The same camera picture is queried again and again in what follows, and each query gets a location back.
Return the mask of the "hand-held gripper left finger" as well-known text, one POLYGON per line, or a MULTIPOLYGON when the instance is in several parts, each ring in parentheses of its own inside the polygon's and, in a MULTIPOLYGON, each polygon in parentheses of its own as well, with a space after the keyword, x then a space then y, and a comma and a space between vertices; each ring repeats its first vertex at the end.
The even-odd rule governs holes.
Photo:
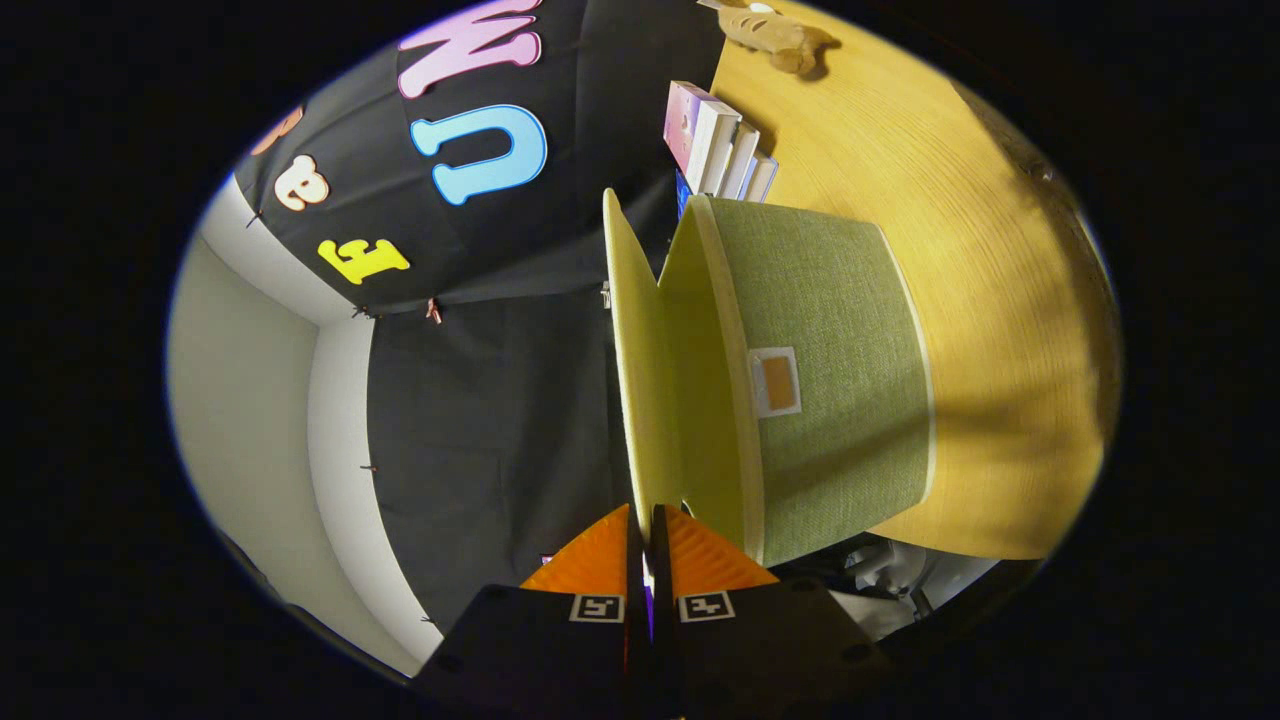
POLYGON ((621 505, 516 585, 484 585, 415 678, 434 719, 622 719, 645 600, 621 505))

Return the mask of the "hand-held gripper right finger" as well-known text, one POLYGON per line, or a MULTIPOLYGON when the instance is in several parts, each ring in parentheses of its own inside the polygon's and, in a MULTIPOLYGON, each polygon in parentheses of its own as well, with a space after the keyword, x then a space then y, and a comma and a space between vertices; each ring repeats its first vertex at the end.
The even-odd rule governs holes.
POLYGON ((658 719, 833 719, 881 688, 891 662, 809 577, 780 580, 669 505, 650 521, 650 697, 658 719))

